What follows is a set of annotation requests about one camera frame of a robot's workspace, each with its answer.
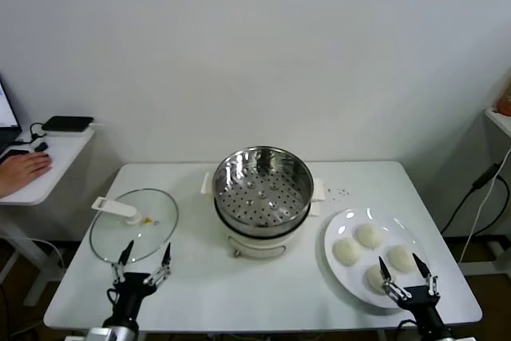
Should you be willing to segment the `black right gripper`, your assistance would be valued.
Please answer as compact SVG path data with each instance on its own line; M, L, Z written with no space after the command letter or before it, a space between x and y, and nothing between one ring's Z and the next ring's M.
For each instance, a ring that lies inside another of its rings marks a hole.
M383 279L382 288L393 301L401 301L401 309L412 314L421 340L453 340L453 332L443 323L436 309L439 301L438 277L431 273L416 253L413 252L412 256L426 286L406 289L399 287L380 256L378 262Z

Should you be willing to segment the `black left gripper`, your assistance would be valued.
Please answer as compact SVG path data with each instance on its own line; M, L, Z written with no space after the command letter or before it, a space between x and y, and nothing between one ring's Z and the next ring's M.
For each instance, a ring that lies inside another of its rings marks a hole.
M171 275L171 243L168 243L160 266L153 273L125 274L133 245L131 240L118 261L112 264L113 286L106 292L112 304L112 314L104 321L104 327L138 327L137 316L144 299L156 292L156 286L150 284L162 284Z

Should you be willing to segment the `person hand dark nails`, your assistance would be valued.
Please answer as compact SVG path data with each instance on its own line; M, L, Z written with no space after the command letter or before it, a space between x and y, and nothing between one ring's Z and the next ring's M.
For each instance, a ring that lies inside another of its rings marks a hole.
M0 194L9 196L52 169L52 159L46 153L28 153L8 157L1 163Z

